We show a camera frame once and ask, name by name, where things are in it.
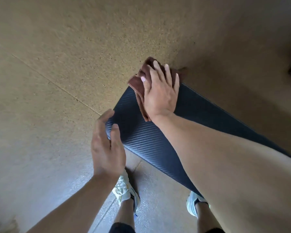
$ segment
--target black shorts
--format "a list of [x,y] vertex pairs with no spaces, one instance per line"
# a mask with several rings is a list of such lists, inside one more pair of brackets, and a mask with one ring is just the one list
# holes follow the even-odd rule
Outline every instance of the black shorts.
[[[109,233],[136,233],[135,230],[125,223],[116,222],[112,225]],[[224,231],[220,228],[214,228],[206,233],[224,233]]]

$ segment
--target textured mat surface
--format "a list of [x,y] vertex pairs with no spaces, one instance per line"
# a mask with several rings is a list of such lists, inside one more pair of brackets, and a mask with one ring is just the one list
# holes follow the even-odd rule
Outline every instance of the textured mat surface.
[[[145,122],[134,91],[128,87],[114,108],[114,116],[107,122],[109,137],[112,124],[117,123],[124,146],[188,189],[199,193],[186,175],[177,153],[153,122]],[[182,84],[175,114],[221,132],[255,141],[289,157],[266,137],[256,133],[188,86]]]

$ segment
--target hand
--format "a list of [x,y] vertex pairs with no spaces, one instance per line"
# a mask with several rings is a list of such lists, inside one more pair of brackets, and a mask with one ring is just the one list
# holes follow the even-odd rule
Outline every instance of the hand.
[[148,65],[150,69],[152,85],[141,77],[145,88],[144,105],[150,119],[155,123],[156,118],[163,115],[166,116],[173,113],[176,108],[178,92],[179,92],[179,75],[176,74],[175,85],[172,87],[172,79],[168,65],[165,65],[165,76],[157,63],[153,62],[154,69]]
[[118,180],[126,163],[126,154],[120,138],[120,130],[117,124],[112,125],[111,140],[108,140],[105,123],[112,117],[114,111],[109,109],[97,119],[93,130],[91,143],[94,163],[94,175],[107,175]]

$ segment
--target shoe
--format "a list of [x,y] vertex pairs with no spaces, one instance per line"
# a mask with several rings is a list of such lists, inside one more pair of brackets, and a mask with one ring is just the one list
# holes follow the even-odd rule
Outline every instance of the shoe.
[[132,185],[129,183],[129,178],[126,170],[120,176],[118,182],[112,190],[113,194],[121,206],[121,202],[124,200],[129,200],[131,197],[134,199],[134,213],[136,214],[140,206],[140,197],[138,193],[134,190]]
[[189,197],[187,198],[187,201],[186,201],[186,209],[187,211],[195,216],[195,217],[198,217],[197,216],[197,211],[196,211],[196,208],[195,208],[195,203],[196,202],[204,202],[204,203],[207,203],[207,201],[200,195],[194,193],[191,191]]

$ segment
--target microfiber cloth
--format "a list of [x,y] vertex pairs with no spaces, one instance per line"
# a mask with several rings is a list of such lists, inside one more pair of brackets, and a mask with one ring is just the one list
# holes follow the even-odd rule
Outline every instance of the microfiber cloth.
[[[131,79],[128,81],[128,85],[135,91],[136,99],[137,99],[140,111],[141,111],[142,116],[146,122],[151,121],[151,119],[148,116],[147,112],[145,111],[145,107],[144,107],[145,89],[143,86],[143,82],[141,81],[141,77],[144,76],[146,78],[146,80],[150,83],[150,85],[152,84],[150,70],[148,68],[148,65],[151,66],[152,68],[154,68],[153,62],[155,60],[156,59],[154,59],[153,57],[148,57],[145,60],[145,62],[143,63],[138,74],[135,74],[134,76],[132,76]],[[161,70],[163,71],[165,78],[166,78],[166,72],[165,72],[164,66],[162,66],[160,63],[159,63],[159,66],[161,67]],[[179,75],[180,83],[182,82],[183,78],[185,77],[185,73],[184,73],[183,69],[181,69],[181,70],[176,70],[176,69],[172,69],[172,68],[170,69],[171,78],[172,78],[172,86],[174,86],[174,84],[175,84],[176,74]]]

